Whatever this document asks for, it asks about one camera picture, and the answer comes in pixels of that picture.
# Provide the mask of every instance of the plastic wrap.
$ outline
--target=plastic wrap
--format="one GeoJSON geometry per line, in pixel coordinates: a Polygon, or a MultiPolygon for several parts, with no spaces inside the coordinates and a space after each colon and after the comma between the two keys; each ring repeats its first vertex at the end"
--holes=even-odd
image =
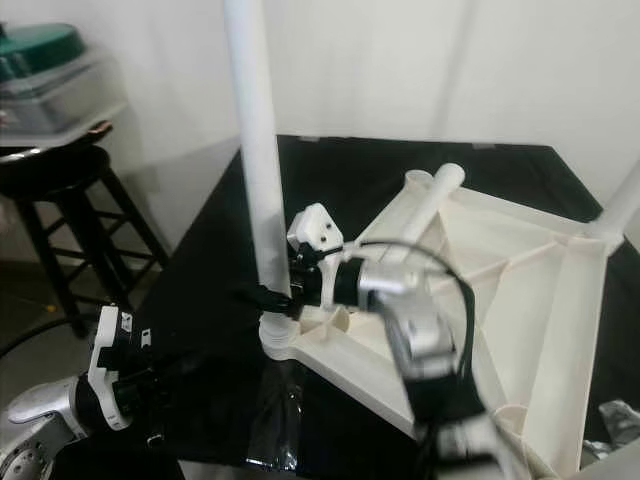
{"type": "Polygon", "coordinates": [[[622,400],[612,400],[598,407],[614,449],[640,438],[640,413],[622,400]]]}
{"type": "Polygon", "coordinates": [[[247,463],[267,470],[295,471],[305,372],[305,367],[294,360],[267,360],[247,463]]]}
{"type": "Polygon", "coordinates": [[[640,413],[622,400],[612,400],[598,407],[605,427],[611,437],[611,443],[585,440],[584,448],[602,460],[618,448],[640,438],[640,413]]]}

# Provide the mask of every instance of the white pole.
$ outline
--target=white pole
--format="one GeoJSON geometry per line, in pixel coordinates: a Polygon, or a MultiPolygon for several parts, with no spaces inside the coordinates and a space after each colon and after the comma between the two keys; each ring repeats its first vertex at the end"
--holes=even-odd
{"type": "MultiPolygon", "coordinates": [[[[414,216],[405,225],[400,233],[400,239],[409,243],[418,243],[431,222],[438,214],[438,210],[447,200],[449,195],[464,181],[464,170],[455,163],[445,163],[433,177],[431,188],[425,195],[420,205],[416,208],[414,216]]],[[[404,248],[390,248],[383,257],[384,262],[400,263],[408,255],[404,248]]]]}
{"type": "Polygon", "coordinates": [[[624,229],[640,207],[640,160],[624,179],[600,216],[586,229],[587,235],[611,243],[612,250],[622,243],[624,229]]]}
{"type": "MultiPolygon", "coordinates": [[[[225,0],[224,7],[258,277],[270,290],[290,295],[262,0],[225,0]]],[[[296,332],[284,315],[266,312],[260,320],[263,348],[277,360],[287,357],[296,332]]]]}

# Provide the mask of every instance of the stool seat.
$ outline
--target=stool seat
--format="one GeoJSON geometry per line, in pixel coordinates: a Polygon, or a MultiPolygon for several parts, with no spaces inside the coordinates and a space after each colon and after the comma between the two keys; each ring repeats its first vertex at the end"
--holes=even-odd
{"type": "Polygon", "coordinates": [[[0,163],[0,194],[12,200],[46,200],[64,190],[87,188],[108,170],[109,155],[100,147],[54,148],[0,163]]]}

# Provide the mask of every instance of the plastic container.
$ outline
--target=plastic container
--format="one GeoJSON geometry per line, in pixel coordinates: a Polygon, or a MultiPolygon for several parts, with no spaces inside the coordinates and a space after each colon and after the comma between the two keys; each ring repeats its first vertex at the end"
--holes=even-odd
{"type": "Polygon", "coordinates": [[[64,145],[124,108],[114,62],[73,27],[23,27],[0,40],[1,146],[64,145]]]}
{"type": "Polygon", "coordinates": [[[64,144],[124,107],[113,65],[90,52],[68,65],[0,86],[2,144],[64,144]]]}

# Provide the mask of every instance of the black stool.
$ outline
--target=black stool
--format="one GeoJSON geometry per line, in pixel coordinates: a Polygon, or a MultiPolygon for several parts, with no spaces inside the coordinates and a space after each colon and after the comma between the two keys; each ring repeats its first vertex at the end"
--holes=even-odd
{"type": "Polygon", "coordinates": [[[73,144],[48,149],[20,149],[19,153],[3,149],[0,162],[0,193],[11,198],[31,236],[62,308],[67,315],[79,313],[78,302],[108,304],[114,302],[131,309],[129,293],[157,262],[164,267],[168,256],[151,229],[127,195],[118,177],[109,167],[109,155],[93,143],[100,140],[111,125],[104,122],[73,144]],[[121,212],[95,210],[86,190],[101,181],[121,212]],[[35,208],[35,202],[57,205],[62,217],[45,227],[35,208]],[[101,218],[113,220],[104,227],[101,218]],[[111,236],[124,224],[130,223],[142,238],[150,254],[117,248],[111,236]],[[57,248],[49,236],[68,225],[82,251],[57,248]],[[65,275],[58,256],[82,260],[71,273],[65,275]],[[145,260],[135,274],[126,266],[123,257],[145,260]],[[72,293],[70,284],[88,266],[92,266],[108,299],[98,299],[72,293]]]}

